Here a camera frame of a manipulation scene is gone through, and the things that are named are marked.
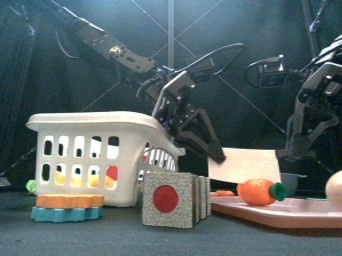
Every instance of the foam block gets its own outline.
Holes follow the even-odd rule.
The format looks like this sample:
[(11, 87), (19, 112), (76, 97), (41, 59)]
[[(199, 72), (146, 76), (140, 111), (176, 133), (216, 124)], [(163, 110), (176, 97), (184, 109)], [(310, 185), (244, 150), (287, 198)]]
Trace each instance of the foam block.
[(92, 194), (41, 194), (36, 199), (36, 207), (41, 208), (91, 208), (101, 207), (103, 204), (104, 196)]
[(31, 212), (31, 219), (36, 222), (79, 222), (84, 220), (95, 220), (101, 217), (103, 208), (73, 208), (73, 209), (47, 209), (33, 206)]
[(192, 228), (199, 221), (198, 191), (198, 176), (191, 173), (147, 173), (143, 192), (143, 224)]

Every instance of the basket hole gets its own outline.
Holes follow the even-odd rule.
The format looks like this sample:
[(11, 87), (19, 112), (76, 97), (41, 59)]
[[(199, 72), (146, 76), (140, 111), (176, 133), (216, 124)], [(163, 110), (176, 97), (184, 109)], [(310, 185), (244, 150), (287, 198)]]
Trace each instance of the basket hole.
[(108, 146), (107, 146), (107, 158), (115, 159), (119, 156), (119, 137), (111, 136), (108, 138)]
[(53, 137), (47, 136), (45, 142), (44, 142), (44, 155), (51, 156), (52, 155), (52, 146), (53, 146)]
[(41, 182), (43, 183), (47, 183), (49, 181), (49, 172), (51, 172), (49, 164), (43, 164), (41, 166)]
[(89, 150), (89, 157), (97, 158), (101, 154), (101, 137), (92, 136), (91, 138), (91, 150)]
[(67, 156), (68, 144), (69, 144), (69, 137), (60, 136), (59, 138), (59, 155), (60, 156)]
[(75, 157), (83, 157), (84, 152), (84, 136), (76, 136), (75, 137), (75, 144), (73, 144), (73, 156)]
[(57, 171), (56, 171), (56, 177), (55, 177), (55, 183), (57, 185), (65, 184), (65, 172), (67, 172), (67, 165), (63, 163), (57, 164)]
[(71, 185), (73, 187), (80, 187), (81, 185), (81, 165), (80, 164), (75, 164), (72, 166), (72, 176), (71, 176)]
[(105, 182), (104, 186), (108, 189), (113, 189), (116, 187), (118, 182), (118, 167), (115, 165), (111, 165), (107, 167), (105, 170)]
[(99, 179), (100, 179), (100, 168), (97, 165), (91, 165), (88, 168), (88, 182), (87, 185), (89, 188), (99, 187)]

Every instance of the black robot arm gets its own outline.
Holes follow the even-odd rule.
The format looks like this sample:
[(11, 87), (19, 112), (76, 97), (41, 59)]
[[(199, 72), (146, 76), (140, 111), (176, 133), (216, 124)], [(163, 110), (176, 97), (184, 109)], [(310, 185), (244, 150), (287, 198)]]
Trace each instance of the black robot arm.
[(132, 53), (113, 36), (53, 0), (44, 0), (43, 3), (77, 39), (107, 60), (118, 61), (128, 69), (126, 80), (138, 88), (136, 96), (174, 136), (175, 144), (212, 158), (218, 163), (223, 162), (226, 156), (207, 113), (188, 104), (188, 96), (196, 84), (186, 70), (171, 80), (152, 58)]

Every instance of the white cardboard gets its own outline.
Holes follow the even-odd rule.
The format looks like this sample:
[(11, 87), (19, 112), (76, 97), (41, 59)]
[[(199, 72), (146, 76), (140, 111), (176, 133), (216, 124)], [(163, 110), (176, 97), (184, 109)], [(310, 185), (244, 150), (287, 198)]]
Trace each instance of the white cardboard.
[(248, 179), (280, 182), (275, 150), (223, 148), (227, 159), (218, 164), (208, 158), (208, 177), (231, 183)]

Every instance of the red circle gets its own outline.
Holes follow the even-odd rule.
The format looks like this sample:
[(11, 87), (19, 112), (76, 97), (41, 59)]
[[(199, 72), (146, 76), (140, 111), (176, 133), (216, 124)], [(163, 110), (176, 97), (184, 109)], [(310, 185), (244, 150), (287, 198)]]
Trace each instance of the red circle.
[(163, 213), (174, 211), (178, 205), (178, 193), (171, 186), (162, 185), (155, 189), (154, 204)]

